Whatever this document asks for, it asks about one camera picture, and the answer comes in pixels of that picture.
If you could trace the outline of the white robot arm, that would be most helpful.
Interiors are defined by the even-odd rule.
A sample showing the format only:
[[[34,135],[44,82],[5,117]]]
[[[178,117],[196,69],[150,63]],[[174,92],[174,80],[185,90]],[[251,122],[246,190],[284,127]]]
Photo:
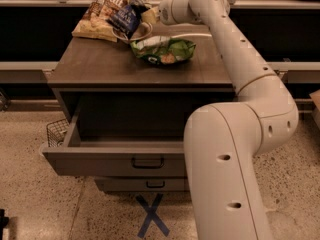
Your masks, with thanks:
[[[238,97],[195,110],[184,155],[199,240],[273,240],[252,158],[294,134],[298,109],[272,67],[230,19],[225,0],[162,0],[166,25],[205,24]]]

